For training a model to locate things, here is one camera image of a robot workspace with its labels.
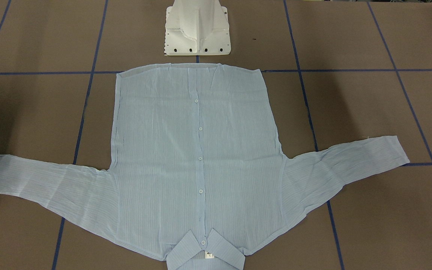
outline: brown surface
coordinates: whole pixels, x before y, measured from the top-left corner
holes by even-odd
[[[110,0],[97,71],[195,62],[162,55],[164,10],[173,0]],[[0,19],[7,2],[0,1]],[[232,53],[201,57],[261,70],[295,69],[282,0],[221,0]],[[432,68],[432,4],[372,3],[398,68]],[[13,1],[0,31],[0,72],[90,71],[104,1]],[[391,69],[365,3],[288,0],[302,69]],[[432,72],[400,72],[432,151]],[[314,150],[297,72],[265,72],[283,152]],[[319,149],[398,135],[412,162],[430,162],[393,71],[303,72]],[[90,75],[0,75],[0,153],[70,164]],[[95,74],[77,164],[107,169],[114,74]],[[346,270],[432,269],[432,166],[410,166],[348,185],[331,200]],[[0,269],[50,269],[60,218],[0,195]],[[159,262],[66,222],[57,269],[165,269]],[[248,256],[245,269],[340,269],[327,205]]]

